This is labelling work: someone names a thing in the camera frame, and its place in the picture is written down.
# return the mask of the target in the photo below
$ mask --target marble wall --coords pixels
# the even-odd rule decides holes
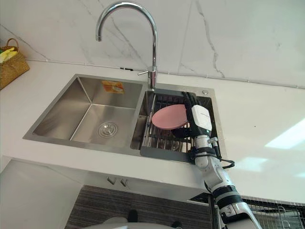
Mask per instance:
[[[119,10],[95,40],[113,0],[0,0],[0,42],[14,37],[29,59],[146,69],[152,33]],[[153,15],[160,72],[305,88],[304,0],[137,0]]]

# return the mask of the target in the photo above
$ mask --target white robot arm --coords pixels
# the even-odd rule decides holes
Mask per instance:
[[[210,138],[212,123],[208,110],[200,105],[195,94],[185,92],[183,95],[190,123],[188,132],[195,144],[189,153],[202,172],[205,186],[218,205],[223,223],[228,229],[262,229],[224,169],[233,167],[234,162],[221,159],[218,139]],[[223,168],[221,160],[231,165]]]

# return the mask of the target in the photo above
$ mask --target chrome faucet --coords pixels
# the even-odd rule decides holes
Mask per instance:
[[[157,27],[156,24],[153,20],[152,15],[148,12],[148,10],[146,8],[144,8],[143,6],[134,3],[134,2],[126,2],[126,1],[119,1],[116,2],[114,4],[109,5],[108,7],[106,7],[104,9],[104,11],[101,13],[97,24],[96,24],[96,40],[98,42],[102,41],[102,28],[103,25],[105,23],[106,18],[113,13],[114,11],[120,9],[120,8],[131,8],[134,10],[139,11],[140,13],[142,13],[147,20],[150,22],[151,24],[151,28],[152,28],[152,36],[153,36],[153,42],[152,42],[152,66],[149,67],[147,69],[147,71],[139,73],[138,75],[142,75],[145,73],[148,73],[148,86],[151,89],[155,89],[156,88],[156,78],[157,78],[157,66],[156,66],[156,53],[157,53],[157,39],[158,39],[158,34],[157,34]]]

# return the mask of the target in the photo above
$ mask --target white countertop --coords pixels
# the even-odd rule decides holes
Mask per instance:
[[[147,80],[118,69],[28,63],[31,69],[0,92],[0,151],[6,159],[202,186],[200,171],[189,164],[22,139],[76,73]],[[228,159],[236,163],[228,172],[241,195],[305,203],[305,142],[290,149],[265,146],[305,118],[305,90],[167,74],[159,74],[157,82],[215,90]]]

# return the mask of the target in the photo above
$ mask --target sink drain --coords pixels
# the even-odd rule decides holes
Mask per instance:
[[[118,126],[115,123],[106,122],[100,125],[99,136],[101,137],[112,137],[118,131]]]

